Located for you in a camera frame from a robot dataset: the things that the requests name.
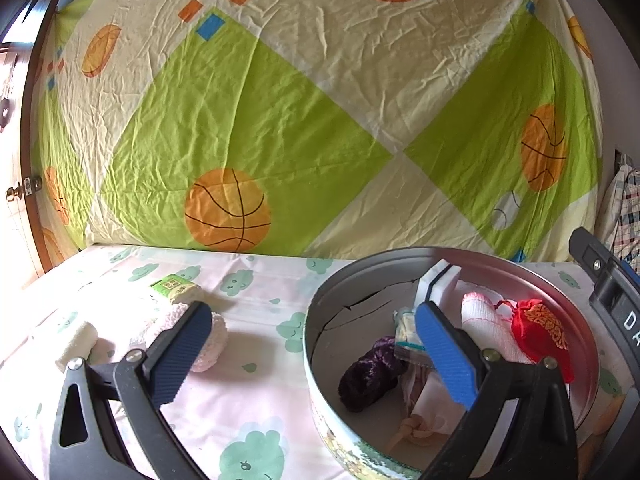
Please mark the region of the pink cloth drawstring pouch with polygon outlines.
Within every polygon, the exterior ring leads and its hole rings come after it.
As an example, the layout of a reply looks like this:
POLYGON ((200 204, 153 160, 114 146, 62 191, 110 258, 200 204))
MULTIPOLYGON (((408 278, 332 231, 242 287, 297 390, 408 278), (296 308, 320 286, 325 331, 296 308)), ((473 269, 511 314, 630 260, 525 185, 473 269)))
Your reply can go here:
POLYGON ((465 407, 454 400, 439 374, 424 366, 410 364, 401 376, 405 417, 386 445, 390 452, 400 442, 427 446, 438 436, 449 437, 465 414, 465 407))

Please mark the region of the white sock red trim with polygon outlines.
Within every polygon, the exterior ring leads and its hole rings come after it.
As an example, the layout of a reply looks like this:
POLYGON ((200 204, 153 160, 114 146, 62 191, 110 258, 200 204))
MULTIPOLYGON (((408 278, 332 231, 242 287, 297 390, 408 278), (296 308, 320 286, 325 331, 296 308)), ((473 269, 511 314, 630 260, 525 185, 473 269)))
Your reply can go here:
POLYGON ((461 326, 480 350, 495 349, 507 361, 533 363, 516 343, 510 322, 480 292, 468 292, 463 296, 461 326))

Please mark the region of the red gold embroidered pouch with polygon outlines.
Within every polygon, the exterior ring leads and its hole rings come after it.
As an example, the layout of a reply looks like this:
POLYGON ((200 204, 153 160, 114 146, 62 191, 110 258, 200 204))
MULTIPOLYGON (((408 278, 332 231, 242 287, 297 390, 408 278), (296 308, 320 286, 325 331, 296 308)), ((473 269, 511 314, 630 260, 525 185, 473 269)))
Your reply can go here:
POLYGON ((495 304, 494 309, 502 307, 511 312, 510 331, 521 352, 535 363, 547 356, 555 359, 564 382, 567 385, 574 382, 564 326, 546 304, 541 299, 503 299, 495 304))

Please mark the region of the white gauze roll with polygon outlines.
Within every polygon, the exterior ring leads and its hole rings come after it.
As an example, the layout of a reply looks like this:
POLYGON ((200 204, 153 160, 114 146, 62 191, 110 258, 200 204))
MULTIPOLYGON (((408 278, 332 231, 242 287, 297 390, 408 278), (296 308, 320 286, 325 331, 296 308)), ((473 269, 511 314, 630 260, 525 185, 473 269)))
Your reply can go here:
POLYGON ((89 322, 73 322, 59 330, 53 339, 54 362, 60 372, 75 358, 87 359, 98 341, 98 332, 89 322))

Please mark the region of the white black sponge block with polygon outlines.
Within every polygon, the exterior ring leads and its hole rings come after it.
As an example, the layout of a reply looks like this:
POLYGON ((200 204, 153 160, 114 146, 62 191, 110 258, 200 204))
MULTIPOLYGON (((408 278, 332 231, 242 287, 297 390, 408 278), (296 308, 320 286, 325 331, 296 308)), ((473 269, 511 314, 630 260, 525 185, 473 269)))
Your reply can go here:
POLYGON ((440 259, 420 277, 413 307, 416 309, 420 304, 426 304, 429 301, 434 302, 439 309, 446 307, 457 287, 460 273, 460 266, 440 259))

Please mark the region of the pink fluffy puff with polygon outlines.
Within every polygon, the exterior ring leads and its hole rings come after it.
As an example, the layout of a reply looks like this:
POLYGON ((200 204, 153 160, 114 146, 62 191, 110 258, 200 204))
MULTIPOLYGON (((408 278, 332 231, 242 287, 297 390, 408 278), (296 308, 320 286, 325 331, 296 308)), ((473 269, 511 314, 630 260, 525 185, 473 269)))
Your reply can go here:
MULTIPOLYGON (((187 304, 171 304, 169 307, 163 308, 153 321, 132 337, 130 344, 133 347, 149 349, 160 332, 173 328, 187 308, 187 304)), ((229 333, 224 318, 219 313, 212 312, 212 328, 198 357, 191 366, 192 372, 204 373, 213 367, 226 348, 228 338, 229 333)))

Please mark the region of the green tissue pack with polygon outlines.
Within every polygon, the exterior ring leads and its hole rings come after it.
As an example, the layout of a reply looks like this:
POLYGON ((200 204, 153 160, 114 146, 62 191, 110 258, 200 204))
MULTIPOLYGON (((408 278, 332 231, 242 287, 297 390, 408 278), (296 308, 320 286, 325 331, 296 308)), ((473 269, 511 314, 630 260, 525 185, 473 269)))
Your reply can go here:
POLYGON ((156 296, 163 297, 171 304, 192 304, 202 301, 203 291, 194 282, 178 274, 168 274, 151 285, 156 296))

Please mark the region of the cotton swab packet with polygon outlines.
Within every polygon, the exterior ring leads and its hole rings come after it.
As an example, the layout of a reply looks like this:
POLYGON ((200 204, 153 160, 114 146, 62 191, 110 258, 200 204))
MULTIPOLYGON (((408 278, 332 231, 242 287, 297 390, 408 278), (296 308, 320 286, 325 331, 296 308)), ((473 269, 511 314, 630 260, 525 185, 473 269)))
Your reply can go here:
POLYGON ((395 323, 395 349, 394 355, 412 364, 429 366, 428 357, 420 336, 416 332, 416 320, 414 312, 405 308, 394 312, 395 323))

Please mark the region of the plaid fabric bag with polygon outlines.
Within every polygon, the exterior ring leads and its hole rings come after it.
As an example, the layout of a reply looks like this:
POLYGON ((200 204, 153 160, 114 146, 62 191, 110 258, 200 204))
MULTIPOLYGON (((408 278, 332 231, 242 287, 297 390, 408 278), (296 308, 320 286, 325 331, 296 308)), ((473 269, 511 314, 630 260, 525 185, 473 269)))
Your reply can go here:
POLYGON ((639 214, 639 169, 623 164, 605 192, 594 232, 635 271, 639 271, 639 214))

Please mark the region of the white cloud-print table cloth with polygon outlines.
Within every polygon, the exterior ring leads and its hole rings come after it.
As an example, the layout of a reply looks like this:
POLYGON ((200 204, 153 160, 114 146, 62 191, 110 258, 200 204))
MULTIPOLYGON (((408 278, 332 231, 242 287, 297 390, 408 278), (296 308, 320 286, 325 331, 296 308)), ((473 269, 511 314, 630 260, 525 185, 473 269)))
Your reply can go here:
POLYGON ((415 479, 459 428, 427 357, 432 300, 510 361, 553 356, 580 466, 632 385, 574 263, 445 247, 354 262, 92 248, 1 301, 1 427, 40 479, 415 479))

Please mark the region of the brass door latch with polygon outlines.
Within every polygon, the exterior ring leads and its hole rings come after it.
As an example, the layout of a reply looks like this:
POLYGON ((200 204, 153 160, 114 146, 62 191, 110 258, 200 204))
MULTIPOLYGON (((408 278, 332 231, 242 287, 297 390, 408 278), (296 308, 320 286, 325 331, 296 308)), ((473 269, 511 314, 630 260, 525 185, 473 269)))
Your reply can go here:
POLYGON ((24 177, 21 182, 16 185, 10 186, 6 190, 6 201, 11 203, 16 200, 21 200, 26 196, 31 196, 35 192, 42 189, 42 179, 39 176, 24 177))

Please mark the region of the green cream basketball sheet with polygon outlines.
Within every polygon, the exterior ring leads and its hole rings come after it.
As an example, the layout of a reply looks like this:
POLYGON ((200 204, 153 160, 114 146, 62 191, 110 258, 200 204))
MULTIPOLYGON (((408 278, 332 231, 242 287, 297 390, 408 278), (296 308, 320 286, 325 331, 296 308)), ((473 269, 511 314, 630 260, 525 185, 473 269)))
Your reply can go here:
POLYGON ((54 263, 96 244, 563 261, 601 103, 566 0, 72 0, 37 82, 54 263))

